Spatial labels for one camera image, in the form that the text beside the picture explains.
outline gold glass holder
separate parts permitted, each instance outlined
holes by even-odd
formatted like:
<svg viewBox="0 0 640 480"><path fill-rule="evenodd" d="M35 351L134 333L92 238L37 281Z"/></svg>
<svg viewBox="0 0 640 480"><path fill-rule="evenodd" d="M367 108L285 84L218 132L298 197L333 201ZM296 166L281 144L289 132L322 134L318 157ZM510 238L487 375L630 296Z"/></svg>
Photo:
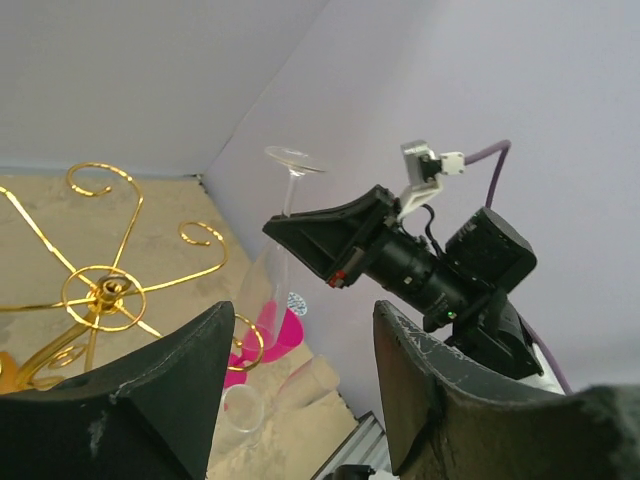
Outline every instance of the gold glass holder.
<svg viewBox="0 0 640 480"><path fill-rule="evenodd" d="M124 252L129 237L133 231L133 227L136 224L144 197L142 190L136 180L127 174L125 171L114 167L112 165L104 163L80 163L74 165L69 169L66 176L66 182L69 187L79 195L85 197L99 197L106 195L112 191L111 186L107 186L97 192L86 190L74 181L74 174L81 169L97 168L107 170L122 177L133 188L137 196L137 202L135 210L129 220L127 229L122 237L118 250L115 254L111 265L90 265L83 268L74 267L69 260L56 248L47 236L40 230L36 222L24 209L20 201L16 196L6 188L0 186L0 195L6 197L13 205L15 210L20 214L24 221L29 225L31 230L37 235L42 244L47 250L70 272L70 275L64 281L60 293L60 301L48 304L35 304L35 305L0 305L0 314L4 312L32 312L36 310L48 310L55 308L64 308L65 311L76 322L69 330L62 335L54 339L52 342L45 345L43 348L33 354L23 365L17 366L14 359L7 352L0 352L0 394L17 392L21 390L27 390L35 388L38 390L49 389L61 381L65 380L64 376L56 375L44 378L36 378L36 375L44 367L50 370L57 370L75 362L79 358L84 356L84 371L88 372L93 369L93 360L95 357L96 339L99 332L105 333L117 333L129 328L139 327L150 335L160 338L162 334L158 332L151 325L147 324L142 317L147 307L147 293L162 290L164 288L173 287L175 285L195 280L196 278L209 275L221 269L229 260L229 249L223 238L223 236L209 225L203 222L187 221L182 222L178 226L178 233L182 240L189 245L195 245L200 247L211 246L211 241L197 241L193 240L187 233L187 227L200 228L213 239L220 243L223 250L223 258L219 263L205 270L192 273L175 280L171 280L148 287L143 287L140 282L130 273L122 270L118 267L122 253ZM87 278L89 272L103 272L97 282L91 281ZM87 288L87 294L84 298L69 298L69 287L73 282L83 282ZM127 297L137 295L140 298L140 306L138 311L132 313L125 306L125 300ZM80 315L74 307L78 305L85 305L88 312L84 315ZM119 326L105 326L100 324L101 319L109 315L122 315L127 321ZM251 364L235 367L229 366L229 370L233 371L248 371L257 366L262 359L264 353L264 341L262 336L258 332L255 325L245 317L236 314L236 318L246 323L254 335L258 339L260 345L260 355ZM86 343L75 343L85 333L89 334L88 341ZM233 342L236 346L241 347L242 341L234 337Z"/></svg>

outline cable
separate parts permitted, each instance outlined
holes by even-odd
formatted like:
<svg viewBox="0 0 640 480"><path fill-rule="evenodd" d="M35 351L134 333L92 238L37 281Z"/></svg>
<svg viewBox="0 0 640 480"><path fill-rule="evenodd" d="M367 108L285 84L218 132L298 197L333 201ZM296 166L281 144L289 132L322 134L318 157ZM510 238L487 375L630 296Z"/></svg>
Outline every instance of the cable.
<svg viewBox="0 0 640 480"><path fill-rule="evenodd" d="M496 168L493 170L493 177L491 177L491 184L489 185L489 191L487 192L487 200L485 201L485 207L487 208L491 208L491 205L493 204L493 197L496 193L496 187L498 186L498 179L500 178L500 172L502 171L502 167L504 165L505 160L507 159L507 154L509 153L510 148L511 148L511 141L502 140L498 143L494 143L493 145L485 148L484 150L480 150L477 153L468 155L464 160L464 164L466 166L473 165L474 163L479 162L480 160L484 160L485 158L500 152L500 156L498 157L498 162L496 163ZM551 350L549 349L549 347L542 341L542 338L540 338L540 336L536 333L536 331L533 328L531 328L531 325L529 325L524 320L522 320L522 325L529 332L529 335L531 335L531 338L533 339L533 341L538 344L538 346L540 347L540 350L542 351L542 354L545 356L545 358L547 359L547 362L549 363L549 367L551 367L553 374L556 376L558 383L560 384L564 392L567 395L569 395L571 393L571 387L569 386L569 382L567 381L567 378L564 376L564 373L562 373L562 368L560 368L560 364L551 353Z"/></svg>
<svg viewBox="0 0 640 480"><path fill-rule="evenodd" d="M424 234L427 236L427 238L431 242L431 246L433 247L433 250L436 252L436 256L441 257L443 253L442 248L440 248L440 244L434 238L433 233L431 233L431 224L436 219L436 212L433 209L433 207L431 207L431 205L428 205L426 203L422 205L422 208L426 209L429 212L429 214L431 214L431 218L427 222L427 225L424 227Z"/></svg>
<svg viewBox="0 0 640 480"><path fill-rule="evenodd" d="M493 204L493 196L496 193L496 187L498 186L498 179L500 178L500 172L502 172L502 166L504 165L504 161L507 159L507 154L509 153L509 149L511 148L510 140L502 140L498 143L494 143L490 147L485 148L484 150L480 150L477 153L467 156L464 159L465 165L473 165L480 160L484 160L487 157L490 157L494 153L500 152L500 156L498 157L498 163L496 163L496 168L493 170L493 177L491 178L491 184L489 185L489 191L487 192L487 200L485 201L484 206L487 208L491 208Z"/></svg>

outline black object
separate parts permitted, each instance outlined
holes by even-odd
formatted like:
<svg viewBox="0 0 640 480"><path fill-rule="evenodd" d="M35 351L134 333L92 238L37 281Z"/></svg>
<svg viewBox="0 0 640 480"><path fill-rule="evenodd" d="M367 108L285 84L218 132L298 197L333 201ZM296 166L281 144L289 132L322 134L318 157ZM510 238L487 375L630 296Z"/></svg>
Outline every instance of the black object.
<svg viewBox="0 0 640 480"><path fill-rule="evenodd" d="M376 473L369 465L341 465L326 480L368 480Z"/></svg>
<svg viewBox="0 0 640 480"><path fill-rule="evenodd" d="M377 185L346 205L277 215L263 231L332 287L363 273L424 315L431 332L453 323L449 343L511 378L542 373L507 294L536 265L529 243L505 220L481 208L431 253L424 238L398 222L398 200Z"/></svg>
<svg viewBox="0 0 640 480"><path fill-rule="evenodd" d="M0 396L0 478L204 479L233 322L220 302L52 390Z"/></svg>
<svg viewBox="0 0 640 480"><path fill-rule="evenodd" d="M401 479L640 478L640 387L565 397L469 360L389 302L374 344L393 473Z"/></svg>

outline clear glass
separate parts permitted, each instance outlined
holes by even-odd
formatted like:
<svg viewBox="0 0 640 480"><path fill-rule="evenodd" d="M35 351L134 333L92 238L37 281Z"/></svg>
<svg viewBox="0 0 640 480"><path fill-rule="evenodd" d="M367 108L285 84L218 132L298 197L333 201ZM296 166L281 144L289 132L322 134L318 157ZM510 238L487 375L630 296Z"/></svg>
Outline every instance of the clear glass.
<svg viewBox="0 0 640 480"><path fill-rule="evenodd" d="M253 448L264 428L265 402L249 385L234 385L222 394L218 419L213 434L209 464L221 456L243 447Z"/></svg>
<svg viewBox="0 0 640 480"><path fill-rule="evenodd" d="M316 355L295 370L273 401L276 412L304 408L321 400L340 385L340 377L323 355Z"/></svg>
<svg viewBox="0 0 640 480"><path fill-rule="evenodd" d="M307 173L326 172L327 167L306 153L285 147L267 147L266 155L286 166L289 183L282 214L291 215L293 198L300 179ZM251 266L240 287L234 307L236 311L255 323L262 334L265 349L272 348L278 340L289 297L289 252L273 240L269 240L255 263ZM238 324L238 338L246 328Z"/></svg>

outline gray wall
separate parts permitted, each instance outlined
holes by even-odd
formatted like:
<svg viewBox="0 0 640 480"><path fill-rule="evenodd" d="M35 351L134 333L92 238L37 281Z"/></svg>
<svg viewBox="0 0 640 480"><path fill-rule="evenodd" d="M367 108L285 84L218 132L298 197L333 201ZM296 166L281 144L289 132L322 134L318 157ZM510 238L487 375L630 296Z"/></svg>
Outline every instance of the gray wall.
<svg viewBox="0 0 640 480"><path fill-rule="evenodd" d="M294 210L305 210L375 183L399 193L402 142L470 153L510 138L494 208L539 256L515 304L574 387L638 382L639 14L631 0L331 0L207 183L255 255L287 177L266 145L332 163L330 175L303 180ZM492 167L447 180L434 202L442 241L481 205ZM417 232L423 219L410 220ZM331 357L356 412L380 413L371 312L385 294L364 278L332 291L302 268L295 275L309 343Z"/></svg>
<svg viewBox="0 0 640 480"><path fill-rule="evenodd" d="M0 1L0 168L202 173L327 1Z"/></svg>

